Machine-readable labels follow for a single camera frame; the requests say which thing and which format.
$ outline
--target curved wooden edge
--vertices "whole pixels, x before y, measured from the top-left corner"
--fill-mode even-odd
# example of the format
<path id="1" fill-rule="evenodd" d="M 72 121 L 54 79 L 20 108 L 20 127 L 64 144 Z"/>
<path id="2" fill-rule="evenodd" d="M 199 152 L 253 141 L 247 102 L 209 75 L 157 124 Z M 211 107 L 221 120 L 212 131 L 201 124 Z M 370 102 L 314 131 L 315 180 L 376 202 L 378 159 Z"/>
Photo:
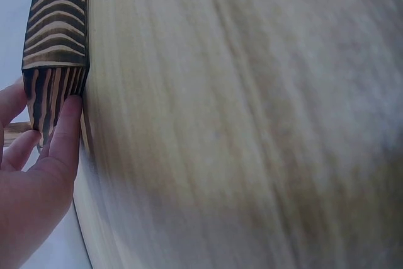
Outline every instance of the curved wooden edge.
<path id="1" fill-rule="evenodd" d="M 11 143 L 14 142 L 17 137 L 26 132 L 27 130 L 31 130 L 30 122 L 16 122 L 11 123 L 7 127 L 4 128 L 4 147 L 9 147 Z"/>

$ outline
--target wood grain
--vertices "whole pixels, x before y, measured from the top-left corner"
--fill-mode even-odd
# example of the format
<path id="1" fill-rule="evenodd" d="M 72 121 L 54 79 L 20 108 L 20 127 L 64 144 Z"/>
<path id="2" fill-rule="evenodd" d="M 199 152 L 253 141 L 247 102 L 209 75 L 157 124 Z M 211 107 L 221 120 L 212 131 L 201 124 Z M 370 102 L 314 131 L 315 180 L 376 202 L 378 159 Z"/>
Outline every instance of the wood grain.
<path id="1" fill-rule="evenodd" d="M 22 73 L 40 147 L 55 127 L 64 100 L 82 95 L 89 70 L 86 0 L 32 0 Z"/>
<path id="2" fill-rule="evenodd" d="M 89 0 L 98 268 L 403 266 L 402 0 Z"/>
<path id="3" fill-rule="evenodd" d="M 19 135 L 31 129 L 30 122 L 16 122 L 7 125 L 4 129 L 4 147 L 9 147 Z"/>

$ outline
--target dark wavy stripes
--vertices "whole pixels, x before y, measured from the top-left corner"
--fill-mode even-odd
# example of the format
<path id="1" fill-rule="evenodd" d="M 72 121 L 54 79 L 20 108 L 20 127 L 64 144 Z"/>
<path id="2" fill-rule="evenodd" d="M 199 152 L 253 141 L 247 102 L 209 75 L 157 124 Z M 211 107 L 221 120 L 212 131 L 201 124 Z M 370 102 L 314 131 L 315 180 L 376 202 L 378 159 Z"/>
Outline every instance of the dark wavy stripes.
<path id="1" fill-rule="evenodd" d="M 32 0 L 22 72 L 28 111 L 43 146 L 64 100 L 82 94 L 88 75 L 86 0 Z"/>

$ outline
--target wooden object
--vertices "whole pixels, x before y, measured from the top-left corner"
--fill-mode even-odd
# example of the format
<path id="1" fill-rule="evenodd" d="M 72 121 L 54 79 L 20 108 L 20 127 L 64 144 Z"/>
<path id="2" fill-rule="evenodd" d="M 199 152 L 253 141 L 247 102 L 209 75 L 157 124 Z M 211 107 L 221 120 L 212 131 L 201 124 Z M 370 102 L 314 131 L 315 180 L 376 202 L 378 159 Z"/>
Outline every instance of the wooden object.
<path id="1" fill-rule="evenodd" d="M 7 125 L 4 129 L 4 147 L 9 147 L 19 135 L 30 129 L 32 129 L 30 122 L 16 122 Z"/>
<path id="2" fill-rule="evenodd" d="M 82 94 L 88 75 L 86 0 L 32 0 L 22 73 L 33 129 L 46 144 L 64 100 Z"/>
<path id="3" fill-rule="evenodd" d="M 402 8 L 89 0 L 94 268 L 402 268 Z"/>

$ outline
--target white background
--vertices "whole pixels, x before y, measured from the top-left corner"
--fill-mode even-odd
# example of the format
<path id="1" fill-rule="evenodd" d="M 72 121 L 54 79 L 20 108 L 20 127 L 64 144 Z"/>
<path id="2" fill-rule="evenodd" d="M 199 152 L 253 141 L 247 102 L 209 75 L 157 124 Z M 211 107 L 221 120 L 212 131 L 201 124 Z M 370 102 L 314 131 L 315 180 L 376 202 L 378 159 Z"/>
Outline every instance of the white background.
<path id="1" fill-rule="evenodd" d="M 0 0 L 0 89 L 21 76 L 21 60 L 31 0 Z M 14 121 L 28 121 L 25 110 Z M 38 157 L 33 151 L 26 168 Z M 23 269 L 91 268 L 81 237 L 76 212 L 72 206 L 42 247 Z"/>

